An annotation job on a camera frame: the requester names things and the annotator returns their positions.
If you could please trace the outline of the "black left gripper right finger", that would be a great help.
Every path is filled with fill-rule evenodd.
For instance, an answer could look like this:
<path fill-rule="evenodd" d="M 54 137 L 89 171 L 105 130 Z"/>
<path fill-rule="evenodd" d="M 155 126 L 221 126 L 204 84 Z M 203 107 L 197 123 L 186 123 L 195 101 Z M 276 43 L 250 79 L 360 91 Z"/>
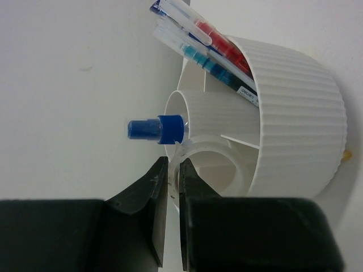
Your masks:
<path fill-rule="evenodd" d="M 187 159 L 179 168 L 185 271 L 343 271 L 322 209 L 305 198 L 222 197 Z"/>

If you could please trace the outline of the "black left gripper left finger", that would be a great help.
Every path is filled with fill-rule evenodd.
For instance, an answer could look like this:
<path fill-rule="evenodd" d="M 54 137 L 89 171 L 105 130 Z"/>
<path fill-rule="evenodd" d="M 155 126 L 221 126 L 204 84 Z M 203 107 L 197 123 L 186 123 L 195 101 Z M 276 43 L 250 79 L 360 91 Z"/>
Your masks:
<path fill-rule="evenodd" d="M 1 201 L 2 271 L 158 271 L 168 159 L 108 200 Z"/>

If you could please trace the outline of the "red pen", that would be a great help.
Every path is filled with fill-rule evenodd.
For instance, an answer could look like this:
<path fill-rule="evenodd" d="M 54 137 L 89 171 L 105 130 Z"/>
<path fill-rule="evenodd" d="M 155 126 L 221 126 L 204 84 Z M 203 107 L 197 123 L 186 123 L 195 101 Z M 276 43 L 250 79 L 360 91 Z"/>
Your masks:
<path fill-rule="evenodd" d="M 181 25 L 183 30 L 193 35 L 205 46 L 213 48 L 240 71 L 249 77 L 252 76 L 247 60 L 238 47 L 185 2 L 159 1 L 159 7 Z"/>

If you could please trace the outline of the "teal blue pen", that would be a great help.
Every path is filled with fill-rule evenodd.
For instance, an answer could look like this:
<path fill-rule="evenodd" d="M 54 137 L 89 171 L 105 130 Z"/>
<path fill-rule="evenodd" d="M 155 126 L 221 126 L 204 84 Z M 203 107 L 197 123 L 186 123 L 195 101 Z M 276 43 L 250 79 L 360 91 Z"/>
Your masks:
<path fill-rule="evenodd" d="M 200 66 L 211 76 L 233 89 L 237 94 L 253 103 L 253 105 L 259 106 L 255 82 L 226 58 L 214 51 L 208 50 L 207 47 L 176 28 L 168 28 L 159 24 L 155 27 L 154 36 L 181 56 Z"/>

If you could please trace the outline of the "clear blue gel pen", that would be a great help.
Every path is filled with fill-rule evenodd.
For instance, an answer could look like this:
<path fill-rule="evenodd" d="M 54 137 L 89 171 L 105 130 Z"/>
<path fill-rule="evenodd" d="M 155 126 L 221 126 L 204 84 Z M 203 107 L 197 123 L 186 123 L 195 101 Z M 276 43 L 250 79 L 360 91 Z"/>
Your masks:
<path fill-rule="evenodd" d="M 155 141 L 159 145 L 182 143 L 189 133 L 186 115 L 159 115 L 154 119 L 131 120 L 127 125 L 127 136 L 132 140 Z"/>

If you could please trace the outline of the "blue ballpoint pen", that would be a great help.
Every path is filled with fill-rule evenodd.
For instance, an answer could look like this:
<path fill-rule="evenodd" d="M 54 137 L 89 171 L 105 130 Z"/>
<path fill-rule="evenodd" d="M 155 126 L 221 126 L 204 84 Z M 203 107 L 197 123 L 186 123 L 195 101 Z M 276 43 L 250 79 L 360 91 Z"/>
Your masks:
<path fill-rule="evenodd" d="M 222 52 L 213 45 L 213 32 L 216 28 L 193 10 L 184 1 L 155 1 L 150 11 L 168 20 L 186 36 L 222 56 Z"/>

